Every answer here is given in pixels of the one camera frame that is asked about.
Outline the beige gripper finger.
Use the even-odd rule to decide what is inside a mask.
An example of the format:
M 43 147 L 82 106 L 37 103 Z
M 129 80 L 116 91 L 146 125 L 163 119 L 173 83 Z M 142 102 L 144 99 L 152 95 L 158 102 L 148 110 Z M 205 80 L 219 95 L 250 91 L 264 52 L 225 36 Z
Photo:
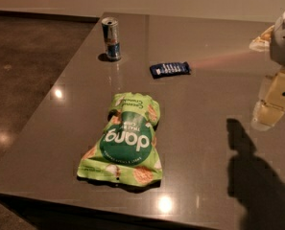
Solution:
M 274 76 L 266 76 L 261 84 L 251 125 L 260 131 L 274 127 L 285 114 L 285 67 Z
M 256 52 L 267 52 L 270 50 L 270 43 L 274 25 L 271 25 L 261 35 L 255 38 L 250 44 L 249 48 Z

